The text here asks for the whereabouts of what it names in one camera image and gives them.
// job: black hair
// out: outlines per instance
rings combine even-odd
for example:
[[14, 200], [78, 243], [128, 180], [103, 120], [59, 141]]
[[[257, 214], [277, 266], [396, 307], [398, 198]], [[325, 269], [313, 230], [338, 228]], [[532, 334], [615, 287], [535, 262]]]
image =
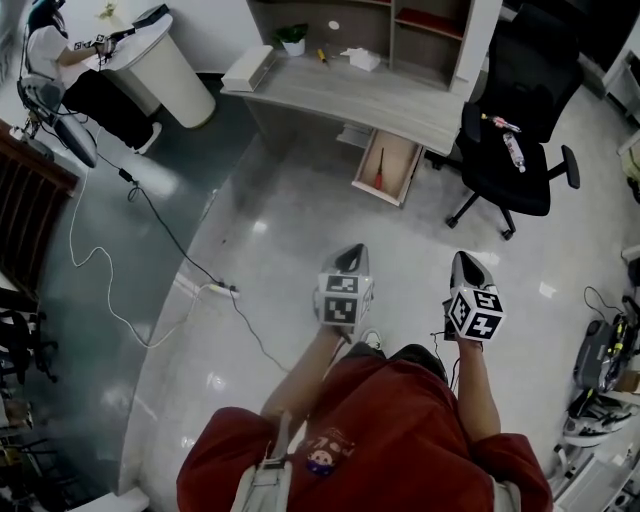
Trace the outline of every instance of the black hair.
[[44, 27], [55, 27], [65, 38], [69, 38], [64, 26], [64, 19], [58, 11], [61, 3], [56, 0], [34, 0], [27, 26], [29, 36]]

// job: chair armrest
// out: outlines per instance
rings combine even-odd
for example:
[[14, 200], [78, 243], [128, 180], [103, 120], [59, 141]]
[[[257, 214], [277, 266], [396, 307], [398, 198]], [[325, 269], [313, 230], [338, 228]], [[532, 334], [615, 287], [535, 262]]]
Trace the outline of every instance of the chair armrest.
[[551, 169], [549, 174], [549, 181], [557, 178], [561, 174], [567, 173], [567, 181], [571, 188], [580, 188], [580, 171], [578, 170], [578, 162], [576, 157], [571, 151], [571, 148], [562, 146], [562, 157], [564, 160]]
[[475, 103], [465, 103], [462, 109], [462, 133], [472, 142], [480, 144], [480, 107]]

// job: person's right hand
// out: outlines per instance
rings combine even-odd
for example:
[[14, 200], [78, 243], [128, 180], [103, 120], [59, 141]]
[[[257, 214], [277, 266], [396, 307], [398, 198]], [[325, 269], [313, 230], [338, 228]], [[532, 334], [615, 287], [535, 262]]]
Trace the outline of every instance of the person's right hand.
[[96, 45], [96, 48], [101, 57], [109, 55], [116, 49], [116, 42], [113, 39], [107, 39], [104, 43]]

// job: tile floor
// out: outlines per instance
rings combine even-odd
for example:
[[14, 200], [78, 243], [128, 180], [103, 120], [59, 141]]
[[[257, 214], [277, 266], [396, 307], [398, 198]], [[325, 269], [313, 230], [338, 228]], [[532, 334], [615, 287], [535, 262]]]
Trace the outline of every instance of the tile floor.
[[[98, 139], [101, 154], [140, 180], [185, 246], [196, 233], [212, 191], [232, 172], [256, 130], [244, 102], [220, 97], [219, 81], [207, 85], [218, 105], [214, 118], [200, 130], [187, 130], [162, 111], [163, 134], [145, 157], [134, 155], [104, 131]], [[95, 135], [95, 123], [87, 126]], [[197, 147], [191, 145], [194, 140], [200, 142]], [[47, 143], [68, 156], [53, 138]], [[60, 343], [53, 362], [60, 380], [53, 385], [32, 367], [24, 396], [34, 404], [37, 435], [54, 439], [72, 464], [106, 491], [118, 484], [146, 349], [107, 309], [109, 267], [104, 256], [96, 255], [80, 269], [71, 264], [71, 217], [87, 177], [87, 168], [76, 162], [73, 157], [62, 162], [80, 182], [54, 231], [40, 287], [41, 306], [48, 314], [46, 334]], [[113, 308], [147, 338], [182, 256], [142, 198], [127, 202], [131, 187], [114, 169], [100, 160], [89, 176], [74, 227], [75, 257], [81, 261], [97, 245], [110, 252], [115, 268]]]
[[[628, 286], [620, 250], [640, 243], [640, 206], [616, 155], [629, 131], [622, 117], [586, 89], [576, 93], [545, 151], [552, 166], [561, 160], [560, 146], [570, 146], [582, 188], [553, 181], [550, 215], [514, 214], [518, 232], [508, 243], [498, 234], [499, 210], [483, 200], [457, 229], [445, 226], [444, 217], [469, 194], [450, 170], [422, 165], [403, 209], [351, 187], [362, 152], [334, 143], [332, 123], [316, 124], [281, 163], [264, 159], [238, 169], [231, 188], [221, 191], [234, 195], [230, 228], [226, 234], [216, 228], [220, 217], [210, 214], [191, 253], [239, 286], [239, 306], [265, 347], [291, 367], [318, 327], [311, 294], [323, 259], [334, 250], [354, 242], [369, 247], [376, 297], [368, 320], [382, 331], [390, 353], [407, 343], [433, 347], [429, 333], [442, 327], [451, 259], [457, 250], [471, 252], [494, 274], [508, 308], [499, 339], [485, 351], [503, 429], [529, 436], [548, 465], [592, 317], [583, 289], [593, 285], [606, 300], [618, 301]], [[255, 142], [252, 151], [259, 151]], [[188, 309], [189, 281], [205, 282], [183, 265], [161, 323]], [[440, 354], [451, 368], [455, 346], [441, 344]], [[211, 414], [229, 405], [257, 411], [281, 378], [231, 302], [204, 292], [186, 326], [143, 369], [141, 383], [157, 393], [144, 403], [152, 425], [144, 430], [140, 474], [154, 510], [177, 510], [175, 478]]]

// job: wire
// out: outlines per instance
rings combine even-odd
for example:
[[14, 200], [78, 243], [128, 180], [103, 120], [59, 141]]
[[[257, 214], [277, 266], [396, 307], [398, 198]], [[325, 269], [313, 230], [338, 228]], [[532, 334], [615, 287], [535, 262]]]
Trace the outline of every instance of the wire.
[[[100, 135], [100, 131], [102, 130], [102, 128], [100, 128], [100, 130], [98, 131], [98, 135], [96, 136], [96, 139], [99, 137]], [[104, 160], [107, 164], [109, 164], [111, 167], [113, 167], [114, 169], [118, 170], [120, 176], [125, 179], [128, 182], [132, 182], [133, 183], [133, 188], [129, 191], [129, 193], [127, 194], [127, 200], [129, 202], [134, 202], [135, 199], [138, 197], [138, 193], [141, 193], [144, 198], [147, 200], [147, 203], [149, 204], [149, 207], [151, 208], [151, 211], [153, 212], [153, 214], [155, 215], [156, 219], [158, 220], [158, 222], [160, 223], [160, 225], [164, 228], [164, 230], [167, 232], [167, 234], [169, 235], [169, 237], [171, 238], [171, 241], [175, 244], [175, 246], [178, 248], [178, 250], [180, 251], [180, 253], [184, 256], [185, 259], [187, 259], [192, 265], [194, 265], [196, 268], [198, 268], [199, 270], [201, 270], [204, 274], [207, 275], [207, 277], [209, 277], [209, 279], [211, 280], [211, 282], [213, 284], [216, 284], [218, 286], [221, 286], [223, 288], [227, 288], [227, 286], [225, 285], [225, 283], [221, 280], [216, 279], [215, 277], [213, 277], [207, 270], [205, 270], [204, 268], [202, 268], [200, 265], [198, 265], [195, 261], [193, 261], [186, 253], [186, 251], [182, 248], [182, 246], [180, 245], [180, 242], [178, 242], [178, 240], [176, 239], [176, 237], [173, 235], [171, 229], [169, 228], [169, 226], [166, 224], [166, 222], [162, 219], [162, 217], [160, 216], [160, 214], [158, 213], [158, 211], [156, 210], [155, 206], [153, 205], [153, 202], [151, 201], [151, 199], [149, 198], [149, 196], [147, 195], [147, 193], [145, 192], [145, 190], [140, 186], [139, 182], [133, 180], [133, 178], [131, 177], [131, 175], [122, 167], [118, 167], [117, 165], [115, 165], [113, 162], [111, 162], [110, 160], [108, 160], [107, 158], [105, 158], [104, 156], [102, 156], [100, 153], [98, 153], [98, 156]], [[191, 307], [189, 308], [189, 312], [183, 317], [182, 320], [178, 321], [173, 328], [171, 328], [171, 330], [169, 332], [167, 332], [157, 343], [155, 343], [154, 345], [150, 345], [149, 343], [145, 342], [140, 335], [138, 334], [138, 332], [135, 330], [135, 328], [133, 327], [133, 325], [131, 325], [131, 323], [126, 320], [125, 318], [122, 318], [120, 315], [118, 315], [115, 311], [113, 311], [113, 308], [111, 307], [111, 284], [113, 283], [113, 276], [114, 276], [114, 270], [113, 270], [113, 261], [111, 260], [111, 256], [109, 255], [109, 253], [103, 248], [103, 247], [95, 247], [90, 253], [89, 256], [87, 256], [81, 263], [76, 263], [75, 261], [75, 257], [73, 254], [73, 245], [71, 243], [71, 235], [73, 233], [73, 225], [75, 223], [76, 220], [76, 213], [78, 211], [78, 206], [80, 206], [80, 202], [82, 201], [82, 196], [84, 195], [84, 191], [85, 191], [85, 187], [87, 186], [87, 182], [89, 181], [89, 174], [87, 173], [87, 178], [85, 178], [85, 181], [82, 185], [82, 192], [80, 193], [80, 197], [78, 198], [78, 203], [76, 204], [76, 208], [73, 212], [73, 218], [71, 219], [71, 229], [69, 230], [69, 249], [71, 250], [71, 261], [73, 262], [73, 264], [75, 265], [76, 268], [80, 268], [82, 265], [84, 265], [87, 261], [89, 261], [91, 259], [91, 257], [99, 250], [101, 250], [105, 256], [107, 257], [107, 259], [109, 260], [109, 267], [111, 269], [111, 278], [109, 279], [109, 287], [107, 289], [107, 304], [109, 306], [109, 311], [111, 312], [111, 314], [116, 317], [118, 320], [120, 320], [121, 322], [125, 323], [129, 329], [131, 330], [131, 332], [133, 333], [133, 335], [135, 336], [136, 340], [143, 345], [145, 348], [156, 348], [158, 346], [160, 346], [161, 343], [163, 343], [167, 338], [169, 338], [169, 336], [171, 336], [171, 334], [173, 334], [173, 332], [182, 324], [186, 323], [187, 320], [189, 319], [189, 317], [191, 316], [191, 313], [193, 312], [193, 308], [195, 306], [195, 303], [198, 299], [198, 297], [200, 296], [200, 292], [204, 289], [207, 288], [209, 286], [209, 284], [205, 284], [203, 286], [201, 286], [198, 290], [198, 292], [196, 293], [196, 295], [193, 298], [193, 301], [191, 302]], [[289, 370], [287, 370], [284, 366], [282, 366], [282, 364], [280, 364], [280, 362], [278, 362], [277, 359], [275, 359], [271, 354], [269, 354], [265, 348], [264, 348], [264, 343], [262, 342], [262, 340], [260, 339], [260, 337], [256, 334], [256, 332], [253, 330], [253, 327], [251, 326], [251, 323], [249, 322], [249, 319], [245, 316], [245, 314], [240, 311], [240, 309], [238, 309], [238, 305], [236, 303], [236, 299], [233, 295], [233, 292], [235, 292], [235, 287], [231, 286], [228, 288], [230, 291], [230, 297], [231, 297], [231, 301], [233, 302], [233, 308], [236, 310], [236, 312], [242, 317], [242, 319], [245, 321], [245, 323], [247, 324], [247, 327], [249, 328], [249, 331], [251, 332], [251, 334], [254, 336], [254, 338], [258, 341], [258, 345], [260, 346], [260, 350], [262, 351], [262, 353], [269, 359], [271, 359], [271, 361], [273, 361], [276, 366], [278, 366], [278, 368], [280, 368], [280, 370], [282, 370], [285, 373], [289, 373]]]
[[82, 260], [80, 263], [78, 263], [75, 259], [75, 254], [73, 252], [73, 243], [72, 243], [72, 238], [73, 238], [73, 227], [75, 225], [75, 221], [76, 221], [76, 214], [78, 213], [78, 208], [80, 207], [80, 203], [82, 202], [82, 197], [84, 196], [84, 191], [87, 187], [87, 183], [89, 181], [89, 172], [87, 172], [87, 177], [84, 180], [84, 183], [82, 184], [82, 191], [80, 192], [80, 197], [78, 198], [78, 202], [76, 203], [76, 207], [73, 210], [73, 217], [71, 218], [71, 228], [69, 229], [69, 250], [71, 252], [71, 262], [73, 263], [73, 265], [76, 268], [80, 268], [83, 265], [85, 265], [92, 257], [93, 255], [98, 252], [98, 251], [102, 251], [104, 253], [104, 255], [107, 257], [107, 260], [109, 261], [109, 270], [111, 272], [110, 277], [109, 277], [109, 286], [107, 288], [107, 305], [109, 307], [109, 312], [118, 320], [120, 320], [122, 323], [124, 323], [127, 327], [129, 327], [129, 329], [131, 330], [131, 332], [133, 333], [135, 339], [138, 341], [138, 343], [140, 343], [143, 347], [147, 348], [147, 349], [151, 349], [151, 348], [157, 348], [159, 347], [162, 343], [164, 343], [164, 341], [166, 341], [173, 333], [174, 331], [181, 325], [183, 325], [184, 323], [187, 322], [187, 320], [189, 319], [189, 317], [191, 316], [191, 313], [193, 312], [193, 309], [195, 307], [195, 303], [198, 300], [200, 293], [202, 292], [203, 289], [205, 289], [208, 284], [201, 286], [198, 289], [198, 292], [194, 294], [193, 297], [193, 301], [191, 302], [191, 307], [189, 308], [189, 312], [181, 319], [179, 320], [170, 330], [169, 332], [167, 332], [162, 338], [160, 338], [160, 340], [158, 340], [156, 343], [151, 344], [150, 341], [146, 342], [142, 339], [142, 337], [138, 334], [138, 332], [135, 330], [135, 328], [133, 327], [133, 325], [131, 325], [131, 322], [129, 322], [126, 318], [121, 317], [120, 315], [118, 315], [114, 310], [113, 307], [111, 305], [111, 287], [113, 285], [113, 278], [114, 278], [114, 268], [113, 268], [113, 260], [111, 259], [111, 255], [106, 251], [106, 249], [102, 246], [99, 247], [94, 247], [91, 252], [89, 253], [89, 256], [87, 256], [84, 260]]
[[456, 359], [456, 362], [453, 363], [453, 370], [451, 370], [451, 383], [449, 384], [449, 388], [453, 391], [453, 388], [458, 384], [458, 380], [456, 379], [456, 368], [460, 364], [460, 358]]
[[[104, 157], [102, 157], [103, 160], [105, 160], [106, 162], [108, 162], [109, 164], [111, 164], [111, 162], [109, 162], [108, 160], [106, 160]], [[200, 269], [202, 272], [204, 272], [207, 277], [209, 279], [211, 279], [211, 282], [213, 284], [217, 284], [218, 286], [222, 286], [223, 288], [226, 288], [226, 285], [223, 281], [220, 281], [219, 279], [216, 279], [215, 277], [213, 277], [209, 272], [207, 272], [204, 268], [202, 268], [200, 265], [198, 265], [195, 261], [193, 261], [188, 255], [187, 252], [182, 248], [182, 246], [180, 245], [180, 242], [178, 242], [178, 240], [176, 239], [176, 237], [173, 235], [173, 233], [171, 232], [171, 229], [169, 229], [169, 226], [167, 226], [167, 224], [165, 223], [164, 220], [162, 220], [162, 217], [160, 217], [160, 214], [158, 213], [158, 211], [156, 210], [155, 206], [153, 206], [153, 203], [151, 202], [151, 199], [149, 199], [149, 196], [147, 195], [147, 193], [144, 191], [144, 189], [138, 184], [138, 182], [134, 182], [134, 186], [133, 188], [129, 191], [129, 194], [127, 194], [127, 200], [132, 203], [136, 200], [136, 197], [138, 196], [138, 192], [140, 192], [144, 198], [147, 200], [147, 203], [149, 203], [149, 207], [151, 208], [151, 211], [153, 212], [153, 214], [156, 216], [156, 219], [158, 219], [158, 222], [160, 223], [160, 225], [164, 228], [164, 230], [167, 232], [167, 234], [169, 235], [169, 238], [171, 238], [171, 240], [173, 241], [173, 243], [175, 244], [175, 246], [178, 248], [178, 250], [180, 251], [180, 253], [185, 257], [185, 259], [187, 261], [189, 261], [194, 267]]]
[[436, 357], [438, 358], [438, 361], [440, 361], [440, 364], [442, 364], [442, 359], [440, 359], [440, 354], [438, 354], [438, 334], [444, 334], [444, 331], [439, 331], [439, 332], [432, 332], [430, 333], [431, 336], [433, 336], [433, 344], [436, 346]]
[[607, 319], [605, 318], [604, 314], [602, 313], [602, 311], [600, 311], [598, 308], [592, 306], [591, 304], [589, 304], [589, 301], [587, 300], [587, 290], [591, 290], [593, 291], [598, 298], [600, 299], [600, 302], [602, 303], [602, 305], [607, 308], [607, 309], [615, 309], [617, 310], [621, 315], [624, 315], [624, 311], [622, 311], [619, 307], [617, 306], [609, 306], [604, 299], [602, 298], [602, 295], [600, 295], [600, 292], [598, 290], [596, 290], [593, 286], [586, 286], [584, 289], [584, 293], [582, 294], [583, 298], [584, 298], [584, 303], [587, 305], [588, 308], [593, 309], [596, 313], [598, 313], [601, 317], [602, 320], [604, 320], [605, 322], [607, 321]]
[[262, 340], [260, 339], [260, 337], [256, 334], [256, 332], [253, 330], [253, 327], [251, 327], [251, 323], [249, 323], [249, 320], [247, 319], [247, 317], [244, 315], [244, 313], [242, 311], [240, 311], [238, 309], [238, 305], [236, 304], [236, 299], [233, 296], [233, 293], [231, 294], [231, 301], [233, 302], [233, 308], [236, 310], [236, 312], [244, 319], [245, 323], [247, 324], [247, 327], [249, 328], [249, 331], [251, 331], [251, 334], [253, 334], [253, 337], [258, 341], [258, 345], [260, 345], [260, 350], [262, 351], [262, 353], [268, 357], [269, 359], [271, 359], [278, 368], [280, 368], [284, 373], [289, 373], [290, 370], [287, 370], [284, 366], [282, 366], [278, 360], [273, 357], [271, 354], [269, 354], [265, 349], [264, 349], [264, 345], [262, 343]]

